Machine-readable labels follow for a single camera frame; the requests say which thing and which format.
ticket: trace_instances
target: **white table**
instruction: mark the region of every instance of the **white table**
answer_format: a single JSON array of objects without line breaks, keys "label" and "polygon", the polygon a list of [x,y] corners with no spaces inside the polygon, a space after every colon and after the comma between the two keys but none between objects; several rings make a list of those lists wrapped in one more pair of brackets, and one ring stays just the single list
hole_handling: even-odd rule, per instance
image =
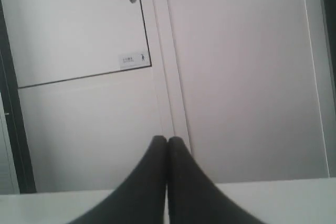
[{"label": "white table", "polygon": [[[336,179],[219,184],[218,187],[267,224],[336,223]],[[0,196],[0,222],[66,224],[111,192]]]}]

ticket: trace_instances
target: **white wall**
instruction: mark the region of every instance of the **white wall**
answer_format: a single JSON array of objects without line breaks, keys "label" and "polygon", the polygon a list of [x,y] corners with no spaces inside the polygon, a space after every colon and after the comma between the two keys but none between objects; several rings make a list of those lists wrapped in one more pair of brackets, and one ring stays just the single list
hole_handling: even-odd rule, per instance
[{"label": "white wall", "polygon": [[327,177],[305,0],[168,3],[192,150],[206,173],[221,183]]}]

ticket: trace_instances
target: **small sticker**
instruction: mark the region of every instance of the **small sticker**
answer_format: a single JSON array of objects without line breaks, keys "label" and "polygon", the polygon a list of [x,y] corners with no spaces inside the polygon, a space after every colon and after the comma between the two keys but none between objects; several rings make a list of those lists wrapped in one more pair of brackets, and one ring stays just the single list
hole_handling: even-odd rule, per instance
[{"label": "small sticker", "polygon": [[120,69],[133,69],[150,66],[148,51],[119,55]]}]

